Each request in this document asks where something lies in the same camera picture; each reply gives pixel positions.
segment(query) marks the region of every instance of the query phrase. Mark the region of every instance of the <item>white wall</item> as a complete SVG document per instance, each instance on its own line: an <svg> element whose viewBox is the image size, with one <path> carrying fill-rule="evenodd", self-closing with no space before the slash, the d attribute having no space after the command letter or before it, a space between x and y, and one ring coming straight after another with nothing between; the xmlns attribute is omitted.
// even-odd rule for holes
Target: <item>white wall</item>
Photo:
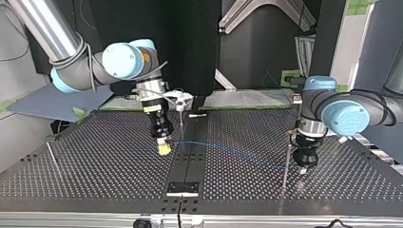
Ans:
<svg viewBox="0 0 403 228"><path fill-rule="evenodd" d="M17 18L3 9L15 26ZM35 72L30 52L18 60L1 62L23 54L28 42L0 11L0 104L24 97L46 85L46 78ZM0 172L43 143L51 134L50 120L0 113Z"/></svg>
<svg viewBox="0 0 403 228"><path fill-rule="evenodd" d="M346 15L343 19L331 70L339 85L354 87L371 11L368 7L365 15Z"/></svg>

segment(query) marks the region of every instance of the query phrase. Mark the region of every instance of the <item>metal bracket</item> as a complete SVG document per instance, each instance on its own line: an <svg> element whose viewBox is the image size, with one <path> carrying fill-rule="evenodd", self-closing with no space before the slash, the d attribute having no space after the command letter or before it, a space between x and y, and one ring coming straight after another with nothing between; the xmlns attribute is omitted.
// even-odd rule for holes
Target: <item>metal bracket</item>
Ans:
<svg viewBox="0 0 403 228"><path fill-rule="evenodd" d="M299 17L301 17L300 27L303 31L309 30L317 21L306 6L304 6L302 0L237 0L220 21L220 32L229 34L255 9L264 5L273 5L280 8L297 25L299 24Z"/></svg>
<svg viewBox="0 0 403 228"><path fill-rule="evenodd" d="M218 69L216 69L216 80L226 91L237 91L237 88Z"/></svg>
<svg viewBox="0 0 403 228"><path fill-rule="evenodd" d="M194 198L199 195L199 184L197 182L170 182L166 195L168 197Z"/></svg>
<svg viewBox="0 0 403 228"><path fill-rule="evenodd" d="M314 52L315 36L296 37L297 59L299 71L303 75L309 75L312 53Z"/></svg>

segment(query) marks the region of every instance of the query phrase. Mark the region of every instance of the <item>black cable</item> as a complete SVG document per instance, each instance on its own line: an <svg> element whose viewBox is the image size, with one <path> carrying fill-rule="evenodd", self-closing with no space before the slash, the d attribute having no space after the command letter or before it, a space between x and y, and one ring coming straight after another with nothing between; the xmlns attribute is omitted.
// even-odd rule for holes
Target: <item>black cable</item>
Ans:
<svg viewBox="0 0 403 228"><path fill-rule="evenodd" d="M0 60L0 63L10 62L10 61L14 61L14 60L21 59L21 58L23 58L24 56L26 56L26 55L28 54L28 52L29 52L29 46L27 46L27 49L26 49L26 51L25 51L23 54L21 54L21 55L19 55L19 56L17 56L17 57L10 58L10 59Z"/></svg>
<svg viewBox="0 0 403 228"><path fill-rule="evenodd" d="M81 0L81 3L80 3L80 15L81 15L81 19L83 19L84 23L86 23L87 26L89 26L90 28L96 30L97 28L94 27L94 26L92 26L92 25L86 20L86 18L84 17L84 14L83 14L83 4L84 4L84 1L85 1L85 0Z"/></svg>
<svg viewBox="0 0 403 228"><path fill-rule="evenodd" d="M20 29L18 29L18 27L16 27L16 26L12 23L12 21L9 19L9 17L7 16L7 14L3 11L2 7L5 7L5 8L7 8L7 9L9 9L12 13L15 13L15 12L14 12L12 9L10 9L10 7L9 7L8 5L0 5L0 10L4 13L4 15L6 16L6 19L7 19L7 20L10 22L10 24L16 29L16 31L17 31L18 33L20 33L20 35L27 41L27 48L26 48L26 50L24 51L24 53L22 53L21 55L18 55L18 56L16 56L16 57L12 57L12 58L9 58L9 59L0 60L0 63L10 62L10 61L14 61L14 60L21 59L21 58L23 58L24 56L26 56L26 55L28 54L28 52L29 52L29 42L28 42L27 36L24 34L24 32L20 31Z"/></svg>
<svg viewBox="0 0 403 228"><path fill-rule="evenodd" d="M284 89L283 89L278 83L276 83L275 79L274 79L274 78L272 77L272 75L269 73L269 70L266 70L266 77L263 78L262 84L263 84L264 88L269 89L269 88L266 86L266 84L265 84L266 78L268 78L268 77L269 77L270 80L278 87L278 89L281 90L282 94L284 94L285 98L287 98L288 103L289 103L290 105L293 105L293 103L291 102L291 100L288 98L287 94L284 92Z"/></svg>
<svg viewBox="0 0 403 228"><path fill-rule="evenodd" d="M382 97L382 95L377 94L377 93L374 92L374 91L365 90L365 89L353 89L353 90L350 91L351 94L354 94L354 92L373 93L373 94L375 94L375 95L378 96L378 97ZM370 100L372 100L372 101L374 101L374 102L377 102L378 104L382 105L382 107L384 108L384 110L387 110L388 113L391 114L391 117L392 117L392 123L391 123L391 124L386 124L386 126L394 126L394 125L397 124L396 115L394 115L393 111L388 107L388 105L386 104L386 101L385 101L384 99L381 100L381 101L379 101L379 100L377 100L377 99L375 99L375 98L373 98L373 97L371 97L371 96L365 95L365 94L355 94L355 95L368 98L368 99L370 99ZM378 125L383 124L383 123L386 121L386 118L387 118L387 117L385 117L385 116L382 117L382 122L379 122Z"/></svg>
<svg viewBox="0 0 403 228"><path fill-rule="evenodd" d="M179 210L178 210L178 227L182 228L182 220L181 220L181 207L182 207L182 199L181 202L179 203Z"/></svg>
<svg viewBox="0 0 403 228"><path fill-rule="evenodd" d="M340 220L340 219L335 219L335 220L333 220L328 226L316 226L316 227L314 227L314 228L332 228L332 227L335 226L335 224L336 224L337 222L338 222L342 227L345 227L345 228L354 228L353 226L349 226L349 225L344 224L343 221Z"/></svg>
<svg viewBox="0 0 403 228"><path fill-rule="evenodd" d="M379 100L377 100L377 99L375 99L375 98L373 98L373 97L371 97L371 96L368 96L368 95L366 95L366 94L362 94L362 93L361 93L361 94L357 94L357 93L355 94L355 92L367 92L367 93L373 93L373 94L377 95L376 92L373 92L373 91L370 91L370 90L364 90L364 89L353 89L353 90L351 90L350 92L335 93L335 94L333 94L333 95L331 95L331 96L329 96L329 97L323 99L323 100L317 105L317 108L315 109L315 112L314 112L315 118L317 118L317 120L320 120L320 118L317 116L318 111L321 109L321 107L322 107L323 105L326 104L326 102L330 101L331 99L333 99L333 98L335 98L335 97L337 97L337 96L357 95L357 96L365 97L365 98L367 98L367 99L370 99L370 100L372 100L372 101L378 103L378 104L381 105L385 110L388 111L388 113L389 113L389 114L391 115L391 117L392 117L392 123L391 123L391 124L386 124L386 126L394 126L394 125L397 124L397 118L396 118L396 116L394 115L393 111L387 106L386 103L382 103L382 100L379 101Z"/></svg>

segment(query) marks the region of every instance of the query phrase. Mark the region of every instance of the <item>gray panel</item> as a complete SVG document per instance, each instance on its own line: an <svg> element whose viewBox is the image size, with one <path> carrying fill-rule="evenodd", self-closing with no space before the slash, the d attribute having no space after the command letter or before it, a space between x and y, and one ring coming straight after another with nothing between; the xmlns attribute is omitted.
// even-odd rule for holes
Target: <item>gray panel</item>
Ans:
<svg viewBox="0 0 403 228"><path fill-rule="evenodd" d="M172 113L170 120L177 141L179 115ZM53 144L57 165L49 153L40 153L14 174L3 174L0 209L161 212L176 148L160 156L149 127L142 112L94 115Z"/></svg>
<svg viewBox="0 0 403 228"><path fill-rule="evenodd" d="M355 87L380 91L403 38L403 1L375 4L359 63ZM403 126L370 126L363 135L398 162L403 162Z"/></svg>
<svg viewBox="0 0 403 228"><path fill-rule="evenodd" d="M110 96L112 92L108 85L98 87L97 92L89 90L70 94L59 91L54 85L47 85L18 100L8 108L8 111L75 123L80 121L81 117L74 113L73 107L90 113Z"/></svg>
<svg viewBox="0 0 403 228"><path fill-rule="evenodd" d="M403 216L403 177L359 142L327 138L319 164L301 176L291 162L283 191L287 130L296 111L209 112L198 213Z"/></svg>

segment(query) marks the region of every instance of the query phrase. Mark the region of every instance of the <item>green tape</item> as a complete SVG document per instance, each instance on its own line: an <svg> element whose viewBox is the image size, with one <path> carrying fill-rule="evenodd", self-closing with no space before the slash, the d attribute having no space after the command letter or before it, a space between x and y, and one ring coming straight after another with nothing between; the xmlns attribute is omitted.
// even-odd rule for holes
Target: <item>green tape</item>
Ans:
<svg viewBox="0 0 403 228"><path fill-rule="evenodd" d="M113 107L101 107L100 110L102 111L143 111L142 108L138 107L120 107L120 106L113 106Z"/></svg>
<svg viewBox="0 0 403 228"><path fill-rule="evenodd" d="M295 70L283 70L281 72L281 83L280 86L281 87L298 87L298 85L291 85L287 82L285 82L285 78L286 77L293 77L293 78L299 78L300 75L300 71L299 69L295 69Z"/></svg>
<svg viewBox="0 0 403 228"><path fill-rule="evenodd" d="M80 119L83 119L86 117L86 112L80 108L80 107L73 107L73 112L80 117Z"/></svg>
<svg viewBox="0 0 403 228"><path fill-rule="evenodd" d="M14 104L14 101L5 101L3 103L0 103L0 113L6 112L7 108L12 106L12 104Z"/></svg>
<svg viewBox="0 0 403 228"><path fill-rule="evenodd" d="M374 0L350 0L347 15L365 15L367 13L367 7L373 2Z"/></svg>
<svg viewBox="0 0 403 228"><path fill-rule="evenodd" d="M348 85L337 85L337 92L347 92L349 91L349 86Z"/></svg>

